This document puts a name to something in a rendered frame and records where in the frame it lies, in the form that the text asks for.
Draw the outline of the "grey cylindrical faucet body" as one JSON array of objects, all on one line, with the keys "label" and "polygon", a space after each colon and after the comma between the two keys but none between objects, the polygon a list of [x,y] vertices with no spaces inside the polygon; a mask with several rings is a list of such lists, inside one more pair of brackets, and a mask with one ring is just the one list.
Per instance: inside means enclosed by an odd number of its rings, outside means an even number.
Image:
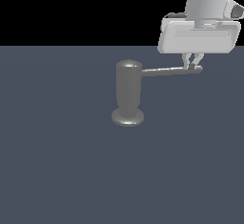
[{"label": "grey cylindrical faucet body", "polygon": [[135,127],[144,121],[140,105],[142,64],[123,60],[116,64],[116,99],[118,108],[112,112],[112,121],[122,127]]}]

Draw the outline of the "grey faucet handle rod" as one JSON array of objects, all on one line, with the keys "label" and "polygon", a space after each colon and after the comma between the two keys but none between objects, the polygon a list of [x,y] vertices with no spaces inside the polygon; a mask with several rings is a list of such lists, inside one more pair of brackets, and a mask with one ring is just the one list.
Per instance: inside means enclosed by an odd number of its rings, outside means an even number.
[{"label": "grey faucet handle rod", "polygon": [[157,75],[175,75],[175,74],[188,74],[188,73],[201,73],[202,66],[196,66],[191,70],[184,70],[182,67],[160,68],[160,69],[146,69],[142,71],[143,76],[157,76]]}]

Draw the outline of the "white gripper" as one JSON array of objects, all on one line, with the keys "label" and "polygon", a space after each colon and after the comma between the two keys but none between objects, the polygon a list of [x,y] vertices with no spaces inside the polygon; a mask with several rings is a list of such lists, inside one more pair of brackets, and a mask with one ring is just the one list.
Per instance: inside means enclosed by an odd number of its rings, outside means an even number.
[{"label": "white gripper", "polygon": [[157,49],[160,53],[183,53],[185,68],[196,66],[204,53],[229,53],[235,46],[241,24],[237,21],[217,21],[215,29],[196,29],[194,21],[186,21],[184,13],[169,13],[162,19]]}]

